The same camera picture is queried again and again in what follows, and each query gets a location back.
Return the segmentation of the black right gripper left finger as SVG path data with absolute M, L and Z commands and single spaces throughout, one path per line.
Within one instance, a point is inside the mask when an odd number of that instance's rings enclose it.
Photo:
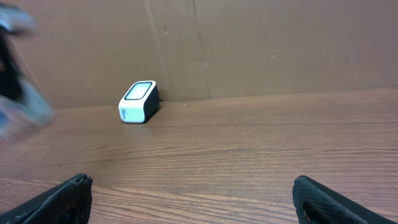
M 77 174 L 50 190 L 1 214 L 5 224 L 87 224 L 93 179 Z

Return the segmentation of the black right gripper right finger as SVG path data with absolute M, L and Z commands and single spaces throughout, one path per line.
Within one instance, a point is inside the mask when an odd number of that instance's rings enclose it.
M 294 180 L 292 198 L 300 224 L 396 224 L 305 175 Z

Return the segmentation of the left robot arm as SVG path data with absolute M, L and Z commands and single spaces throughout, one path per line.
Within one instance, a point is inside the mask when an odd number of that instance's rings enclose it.
M 53 110 L 14 60 L 9 36 L 35 32 L 35 19 L 19 7 L 1 3 L 1 143 L 21 138 L 53 119 Z

